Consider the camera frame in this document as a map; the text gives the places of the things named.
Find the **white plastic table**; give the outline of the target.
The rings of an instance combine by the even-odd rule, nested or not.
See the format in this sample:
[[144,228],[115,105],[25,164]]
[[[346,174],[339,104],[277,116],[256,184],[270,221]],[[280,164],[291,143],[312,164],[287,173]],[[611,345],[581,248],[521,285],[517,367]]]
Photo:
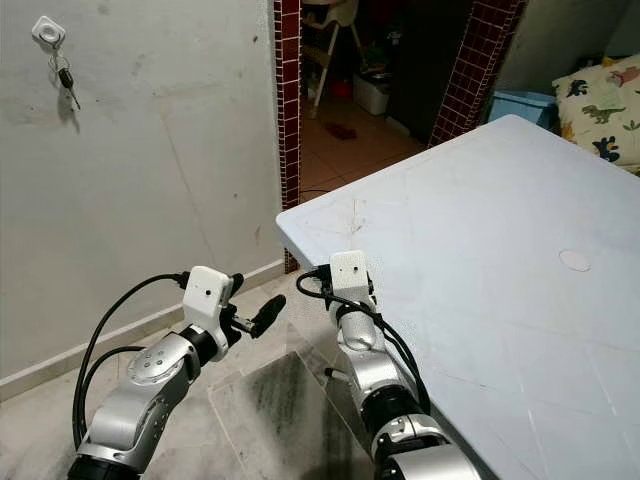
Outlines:
[[640,177],[503,116],[276,224],[303,268],[365,252],[436,416],[494,477],[640,480]]

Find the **white storage container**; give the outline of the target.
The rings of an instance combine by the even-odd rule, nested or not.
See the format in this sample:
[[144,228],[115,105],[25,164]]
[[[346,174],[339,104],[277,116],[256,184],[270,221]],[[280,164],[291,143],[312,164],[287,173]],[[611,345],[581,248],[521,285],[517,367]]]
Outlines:
[[371,115],[387,114],[390,100],[390,83],[393,74],[390,72],[366,72],[357,74],[353,97],[362,109]]

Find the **key with black fob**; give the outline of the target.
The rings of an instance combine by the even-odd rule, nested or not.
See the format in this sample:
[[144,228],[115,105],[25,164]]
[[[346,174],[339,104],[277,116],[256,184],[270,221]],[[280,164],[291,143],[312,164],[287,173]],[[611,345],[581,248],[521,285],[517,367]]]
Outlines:
[[73,74],[70,73],[70,63],[61,55],[58,49],[52,50],[50,68],[52,69],[52,73],[54,73],[56,82],[59,83],[61,91],[63,91],[69,99],[70,109],[72,109],[72,111],[81,109],[81,104],[79,104],[76,96],[76,81],[74,81]]

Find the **white high chair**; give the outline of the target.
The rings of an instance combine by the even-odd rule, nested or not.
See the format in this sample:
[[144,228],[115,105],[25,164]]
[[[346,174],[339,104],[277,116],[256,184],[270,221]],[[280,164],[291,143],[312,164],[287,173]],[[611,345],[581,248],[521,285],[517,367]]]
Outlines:
[[311,96],[312,111],[311,116],[319,113],[319,106],[326,88],[326,79],[329,77],[330,69],[332,69],[332,59],[335,52],[335,46],[343,29],[347,29],[351,33],[352,40],[355,42],[357,54],[360,60],[365,60],[365,46],[362,45],[360,35],[356,28],[356,18],[358,14],[358,3],[360,0],[301,0],[303,5],[325,6],[326,12],[323,19],[316,20],[312,15],[305,15],[302,18],[302,26],[315,29],[315,31],[329,31],[332,33],[329,37],[329,44],[326,49],[320,47],[303,45],[303,59],[310,60],[316,67],[320,68],[320,77],[317,79],[314,95]]

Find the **round white table plug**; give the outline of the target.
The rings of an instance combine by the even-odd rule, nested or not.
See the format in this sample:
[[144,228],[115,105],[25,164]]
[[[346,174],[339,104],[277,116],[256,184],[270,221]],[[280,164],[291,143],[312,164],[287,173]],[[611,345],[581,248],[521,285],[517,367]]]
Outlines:
[[593,264],[585,253],[575,250],[562,250],[558,252],[558,259],[568,269],[576,273],[588,273],[593,268]]

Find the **red tiled pillar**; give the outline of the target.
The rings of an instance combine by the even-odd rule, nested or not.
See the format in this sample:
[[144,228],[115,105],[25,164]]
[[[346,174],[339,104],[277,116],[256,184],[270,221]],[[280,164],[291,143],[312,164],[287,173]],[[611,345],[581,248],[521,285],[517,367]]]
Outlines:
[[471,0],[428,146],[453,140],[481,123],[527,4],[529,0]]

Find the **blue plastic bin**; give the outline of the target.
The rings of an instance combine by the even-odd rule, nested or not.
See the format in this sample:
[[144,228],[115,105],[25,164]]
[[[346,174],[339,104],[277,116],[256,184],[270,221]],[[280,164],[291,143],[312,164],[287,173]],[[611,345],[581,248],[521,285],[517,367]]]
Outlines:
[[516,115],[557,133],[556,97],[529,91],[499,90],[493,93],[489,122]]

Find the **dinosaur print pillow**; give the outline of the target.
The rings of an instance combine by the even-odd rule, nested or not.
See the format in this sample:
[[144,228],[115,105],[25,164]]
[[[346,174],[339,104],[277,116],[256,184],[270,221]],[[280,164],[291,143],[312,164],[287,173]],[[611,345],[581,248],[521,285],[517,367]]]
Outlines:
[[640,177],[640,52],[552,82],[559,134]]

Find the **red tiled wall edge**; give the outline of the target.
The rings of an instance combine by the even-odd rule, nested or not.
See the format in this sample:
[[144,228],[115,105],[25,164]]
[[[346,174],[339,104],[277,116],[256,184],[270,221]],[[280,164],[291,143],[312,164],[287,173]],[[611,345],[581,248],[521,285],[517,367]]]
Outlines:
[[276,145],[282,210],[300,204],[301,151],[301,0],[270,0],[273,26],[273,68]]

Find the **white wall hook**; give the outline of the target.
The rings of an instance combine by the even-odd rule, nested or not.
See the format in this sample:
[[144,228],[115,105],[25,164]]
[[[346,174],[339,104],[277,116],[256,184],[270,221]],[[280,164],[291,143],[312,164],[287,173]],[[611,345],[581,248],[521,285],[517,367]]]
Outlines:
[[67,37],[67,29],[61,27],[54,19],[41,15],[33,24],[31,29],[33,41],[40,44],[42,49],[50,52],[59,50],[61,44]]

